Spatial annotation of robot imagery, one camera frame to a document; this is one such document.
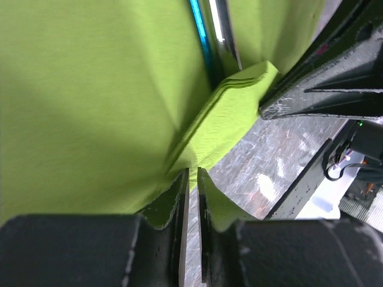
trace folded cloth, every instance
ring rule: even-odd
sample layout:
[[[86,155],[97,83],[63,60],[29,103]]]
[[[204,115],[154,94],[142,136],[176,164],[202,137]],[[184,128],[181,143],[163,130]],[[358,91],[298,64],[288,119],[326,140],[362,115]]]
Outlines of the folded cloth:
[[[324,0],[229,2],[246,69],[211,91],[188,1],[1,1],[1,222],[135,212],[222,158]]]

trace table surface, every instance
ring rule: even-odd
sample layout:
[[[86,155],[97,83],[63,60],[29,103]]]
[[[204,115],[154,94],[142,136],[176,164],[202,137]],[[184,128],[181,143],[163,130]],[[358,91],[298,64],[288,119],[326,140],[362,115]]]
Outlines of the table surface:
[[[327,0],[317,35],[341,0]],[[339,118],[261,119],[209,174],[238,206],[263,219],[320,146],[343,126]],[[201,283],[197,191],[190,194],[185,286]]]

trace green cloth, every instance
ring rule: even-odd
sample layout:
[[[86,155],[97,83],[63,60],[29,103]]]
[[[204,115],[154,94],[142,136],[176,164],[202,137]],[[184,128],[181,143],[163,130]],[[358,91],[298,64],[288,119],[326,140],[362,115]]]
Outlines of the green cloth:
[[[195,184],[255,122],[323,4],[229,1],[248,69],[212,92],[188,0],[2,0],[0,222],[135,212],[185,167]]]

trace black cable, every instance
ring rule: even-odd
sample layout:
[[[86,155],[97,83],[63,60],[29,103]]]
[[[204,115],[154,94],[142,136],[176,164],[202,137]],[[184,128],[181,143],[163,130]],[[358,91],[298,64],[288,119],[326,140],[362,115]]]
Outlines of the black cable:
[[[326,172],[324,173],[324,176],[328,180],[330,180],[330,181],[337,181],[338,179],[343,177],[345,169],[348,168],[348,167],[360,167],[360,169],[363,169],[365,173],[373,171],[373,174],[371,174],[371,177],[374,177],[375,179],[377,179],[379,181],[383,181],[382,180],[382,178],[383,178],[383,166],[379,166],[379,165],[376,165],[376,164],[351,163],[351,164],[346,165],[343,169],[341,169],[341,171],[339,172],[339,177],[338,178],[332,178],[329,175],[329,171],[330,171],[330,169],[333,168],[333,166],[334,165],[332,165],[329,168],[327,168]]]

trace wire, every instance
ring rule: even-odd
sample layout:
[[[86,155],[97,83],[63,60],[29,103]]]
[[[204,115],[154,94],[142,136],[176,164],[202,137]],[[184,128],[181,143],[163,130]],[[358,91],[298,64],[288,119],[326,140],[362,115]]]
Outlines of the wire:
[[[362,175],[364,176],[364,178],[368,177],[368,174],[367,174],[367,172],[368,172],[368,173],[370,173],[369,177],[371,179],[374,179],[374,181],[378,180],[379,182],[383,182],[383,166],[380,166],[380,165],[377,165],[377,164],[351,163],[351,164],[346,165],[343,169],[341,169],[341,171],[339,172],[339,177],[338,178],[332,178],[329,175],[329,171],[330,171],[330,169],[333,168],[334,165],[335,164],[333,164],[332,166],[327,168],[326,172],[324,173],[324,176],[328,180],[330,180],[330,181],[337,181],[338,179],[343,177],[343,174],[345,173],[345,169],[346,168],[349,168],[349,167],[359,167],[360,169],[363,169],[363,173],[364,174],[362,174]]]

